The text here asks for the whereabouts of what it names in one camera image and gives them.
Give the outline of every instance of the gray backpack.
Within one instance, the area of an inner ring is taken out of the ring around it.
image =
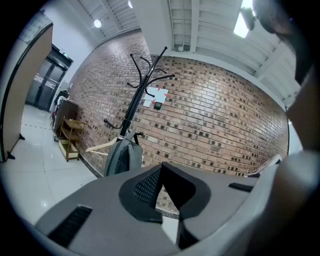
[[[142,148],[135,132],[111,146],[106,159],[104,176],[139,170],[142,165]]]

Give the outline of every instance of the brick wall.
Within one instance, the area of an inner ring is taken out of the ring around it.
[[[126,85],[138,85],[139,80],[130,53],[142,74],[148,65],[138,57],[155,59],[141,31],[135,30],[96,48],[71,81],[70,97],[80,106],[77,118],[88,123],[80,152],[101,173],[106,157],[84,151],[120,132],[103,119],[120,125],[135,93]],[[175,78],[151,85],[169,90],[161,110],[142,106],[142,100],[132,121],[131,130],[145,133],[139,139],[144,165],[173,161],[243,176],[276,154],[287,155],[286,115],[255,85],[223,68],[191,59],[163,57],[157,67]],[[159,204],[172,210],[163,197],[167,196],[163,194]]]

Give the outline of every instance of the wooden shelf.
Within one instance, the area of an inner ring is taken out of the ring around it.
[[[65,159],[77,159],[79,157],[79,151],[77,148],[68,140],[65,139],[59,139],[59,148],[61,149],[61,152],[63,153]]]
[[[61,128],[62,130],[62,133],[64,134],[64,136],[68,139],[68,140],[71,140],[71,141],[80,141],[80,137],[74,133],[70,134],[71,131],[66,129],[66,128]]]
[[[64,122],[70,127],[73,128],[74,130],[82,130],[83,127],[80,124],[77,124],[76,122],[72,122],[70,119],[64,119]]]

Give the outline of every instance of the door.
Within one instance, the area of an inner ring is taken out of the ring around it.
[[[41,110],[49,111],[55,92],[64,75],[65,75],[65,71],[58,65],[54,64],[51,73],[47,77],[47,80],[43,85],[43,88],[41,89],[39,98],[36,100],[37,108]]]
[[[46,56],[52,49],[52,31],[51,23],[27,46],[7,84],[0,118],[0,144],[4,161],[7,160],[8,152],[12,151],[20,137],[26,97],[35,74],[41,70]]]
[[[47,57],[31,83],[25,103],[49,111],[55,92],[66,70]]]
[[[41,67],[39,68],[38,72],[35,74],[32,80],[28,94],[26,95],[26,99],[25,99],[26,104],[35,106],[35,100],[36,100],[39,88],[43,83],[51,66],[52,66],[52,62],[48,58],[46,58],[41,64]]]

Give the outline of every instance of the backpack strap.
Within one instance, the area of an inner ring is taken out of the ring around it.
[[[134,138],[135,144],[139,145],[137,134],[135,134],[135,135],[133,136],[133,138]]]
[[[136,133],[135,133],[134,131],[128,133],[128,134],[126,135],[126,137],[125,137],[125,140],[131,141],[132,138],[135,136],[135,134],[136,134]]]

